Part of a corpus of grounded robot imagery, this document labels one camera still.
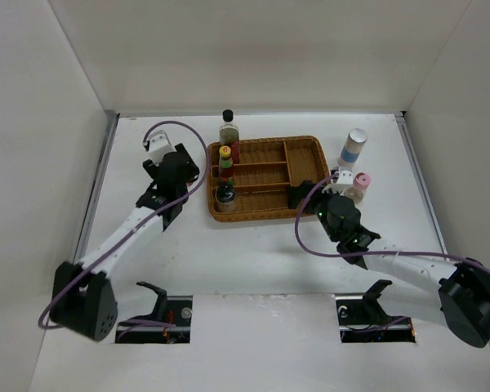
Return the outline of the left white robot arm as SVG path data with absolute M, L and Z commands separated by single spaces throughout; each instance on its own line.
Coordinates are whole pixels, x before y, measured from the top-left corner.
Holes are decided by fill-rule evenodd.
M 189 185 L 200 175 L 182 144 L 147 146 L 143 168 L 152 181 L 129 217 L 95 251 L 76 263 L 63 262 L 55 272 L 49 320 L 93 341 L 105 339 L 119 315 L 115 269 L 171 225 L 192 194 Z

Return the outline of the black cap spice jar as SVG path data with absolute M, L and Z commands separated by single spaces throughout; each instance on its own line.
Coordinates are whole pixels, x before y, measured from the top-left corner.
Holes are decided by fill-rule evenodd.
M 220 213 L 235 212 L 236 197 L 235 188 L 231 183 L 220 183 L 215 192 L 215 209 Z

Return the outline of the red chili sauce bottle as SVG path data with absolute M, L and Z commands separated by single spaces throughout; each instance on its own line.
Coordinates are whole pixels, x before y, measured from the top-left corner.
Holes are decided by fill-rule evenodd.
M 231 153 L 232 150 L 227 145 L 219 148 L 218 177 L 221 183 L 234 183 L 234 161 Z

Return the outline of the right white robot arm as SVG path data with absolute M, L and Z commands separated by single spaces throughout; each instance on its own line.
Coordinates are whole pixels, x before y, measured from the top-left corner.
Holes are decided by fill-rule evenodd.
M 438 252 L 407 251 L 365 228 L 354 202 L 335 193 L 327 180 L 303 181 L 287 189 L 287 206 L 317 217 L 333 258 L 404 281 L 426 292 L 426 299 L 390 301 L 382 295 L 362 304 L 364 317 L 381 323 L 391 313 L 447 327 L 466 344 L 483 348 L 490 341 L 490 269 L 471 258 Z

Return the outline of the dark sauce bottle black cap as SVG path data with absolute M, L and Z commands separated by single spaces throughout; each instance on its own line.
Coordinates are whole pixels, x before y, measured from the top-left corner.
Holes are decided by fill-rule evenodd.
M 240 138 L 239 130 L 234 123 L 234 112 L 225 109 L 222 112 L 223 123 L 219 129 L 220 145 L 226 145 L 231 149 L 231 158 L 234 164 L 240 160 Z

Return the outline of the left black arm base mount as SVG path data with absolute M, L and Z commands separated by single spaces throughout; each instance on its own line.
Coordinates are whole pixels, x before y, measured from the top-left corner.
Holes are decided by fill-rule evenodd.
M 122 299 L 114 342 L 174 345 L 190 343 L 194 298 L 170 296 L 161 287 L 139 281 Z

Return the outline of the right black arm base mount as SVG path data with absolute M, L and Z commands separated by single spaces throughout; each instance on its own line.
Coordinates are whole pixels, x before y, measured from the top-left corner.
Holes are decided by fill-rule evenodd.
M 344 344 L 415 343 L 412 320 L 388 315 L 378 300 L 391 285 L 390 280 L 378 280 L 363 293 L 336 296 L 339 334 Z

